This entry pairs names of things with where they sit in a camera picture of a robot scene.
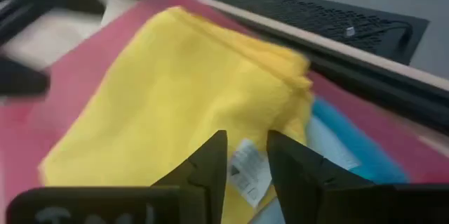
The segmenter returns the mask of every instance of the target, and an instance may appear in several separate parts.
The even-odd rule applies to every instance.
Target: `blue towel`
[[[324,99],[315,98],[312,114],[322,121],[361,162],[361,165],[351,172],[377,184],[409,181],[406,173],[393,159]]]

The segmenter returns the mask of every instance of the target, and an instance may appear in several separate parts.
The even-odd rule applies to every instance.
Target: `white tag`
[[[227,172],[241,196],[252,207],[257,207],[272,182],[268,158],[257,150],[251,140],[243,139],[232,155]]]

